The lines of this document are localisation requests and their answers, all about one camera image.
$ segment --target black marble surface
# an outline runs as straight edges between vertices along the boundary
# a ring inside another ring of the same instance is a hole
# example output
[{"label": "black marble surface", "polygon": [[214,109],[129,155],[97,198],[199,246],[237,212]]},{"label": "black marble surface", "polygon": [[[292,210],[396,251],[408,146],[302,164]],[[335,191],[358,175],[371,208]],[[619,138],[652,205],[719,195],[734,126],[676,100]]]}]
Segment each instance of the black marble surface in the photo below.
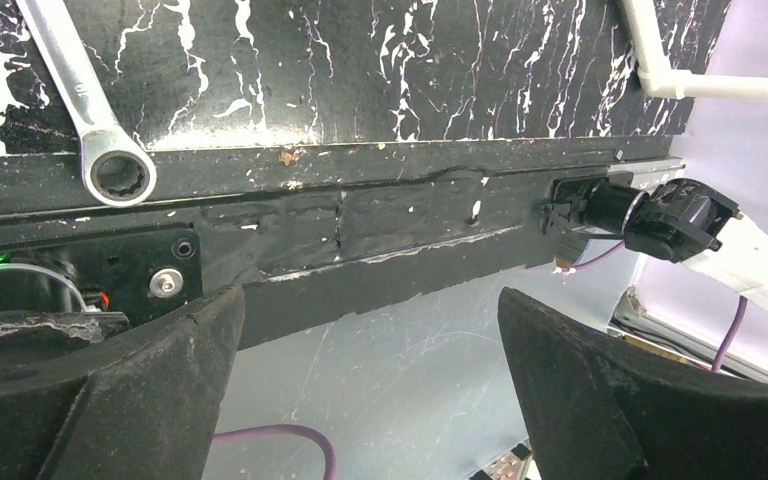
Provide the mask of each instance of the black marble surface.
[{"label": "black marble surface", "polygon": [[[646,98],[615,0],[67,0],[122,125],[149,150],[683,132]],[[728,0],[659,0],[703,72]],[[0,0],[0,155],[76,152]]]}]

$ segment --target white pvc pipe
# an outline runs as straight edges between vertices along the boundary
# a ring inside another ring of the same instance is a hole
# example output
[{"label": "white pvc pipe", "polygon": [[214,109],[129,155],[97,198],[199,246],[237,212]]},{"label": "white pvc pipe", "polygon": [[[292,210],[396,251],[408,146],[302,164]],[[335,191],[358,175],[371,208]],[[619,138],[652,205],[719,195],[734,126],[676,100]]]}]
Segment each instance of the white pvc pipe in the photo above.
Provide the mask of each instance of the white pvc pipe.
[{"label": "white pvc pipe", "polygon": [[637,75],[647,95],[768,102],[768,78],[696,75],[673,69],[664,54],[653,0],[622,0],[622,4],[637,53]]}]

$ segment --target scratched black surface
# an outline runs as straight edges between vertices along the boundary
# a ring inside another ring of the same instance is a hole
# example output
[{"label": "scratched black surface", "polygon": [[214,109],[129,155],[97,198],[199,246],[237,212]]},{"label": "scratched black surface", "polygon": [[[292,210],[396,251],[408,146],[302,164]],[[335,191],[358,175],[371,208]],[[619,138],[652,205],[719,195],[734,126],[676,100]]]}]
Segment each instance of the scratched black surface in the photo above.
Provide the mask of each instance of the scratched black surface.
[{"label": "scratched black surface", "polygon": [[[150,150],[678,134],[613,0],[67,0],[122,125]],[[673,64],[704,71],[728,0],[663,0]],[[0,154],[75,152],[0,0]]]},{"label": "scratched black surface", "polygon": [[[254,168],[251,176],[241,169],[235,176],[235,162],[257,160],[249,149],[221,156],[216,151],[158,153],[159,165],[176,178],[190,170],[186,159],[210,165],[185,184],[207,190],[174,200],[180,187],[168,184],[158,202],[132,209],[75,203],[81,185],[69,180],[60,156],[1,157],[0,248],[17,241],[191,224],[201,239],[208,292],[243,273],[246,281],[255,281],[524,225],[539,231],[554,179],[604,173],[620,149],[627,161],[663,158],[668,152],[663,137],[634,140],[632,145],[621,138],[391,145],[398,153],[396,168],[380,161],[382,168],[367,170],[349,165],[358,156],[367,159],[364,163],[376,158],[369,151],[381,159],[392,153],[376,145],[355,153],[347,146],[309,147],[299,162],[328,159],[321,160],[322,180],[285,191],[270,187],[287,175],[277,160],[269,162],[277,169],[257,170],[257,182],[245,180],[255,177]],[[330,154],[320,157],[322,152]],[[6,167],[2,158],[8,158]],[[341,170],[345,182],[327,176]],[[316,178],[317,173],[312,168],[306,175]]]}]

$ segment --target box-end wrench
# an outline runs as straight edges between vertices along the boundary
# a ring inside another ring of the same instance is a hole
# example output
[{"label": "box-end wrench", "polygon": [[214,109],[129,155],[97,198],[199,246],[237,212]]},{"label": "box-end wrench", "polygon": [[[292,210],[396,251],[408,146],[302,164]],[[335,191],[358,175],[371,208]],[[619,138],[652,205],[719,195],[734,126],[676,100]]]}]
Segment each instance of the box-end wrench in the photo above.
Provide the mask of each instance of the box-end wrench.
[{"label": "box-end wrench", "polygon": [[106,205],[142,202],[157,182],[154,162],[116,120],[66,5],[16,3],[78,132],[84,186]]}]

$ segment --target screw head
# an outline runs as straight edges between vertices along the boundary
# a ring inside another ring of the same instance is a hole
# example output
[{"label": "screw head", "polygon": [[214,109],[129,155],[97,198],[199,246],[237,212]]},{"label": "screw head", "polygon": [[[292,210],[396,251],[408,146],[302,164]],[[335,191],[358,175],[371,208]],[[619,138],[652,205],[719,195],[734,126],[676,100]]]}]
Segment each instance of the screw head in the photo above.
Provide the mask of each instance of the screw head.
[{"label": "screw head", "polygon": [[164,268],[152,275],[148,288],[157,298],[171,298],[184,288],[184,276],[177,269]]}]

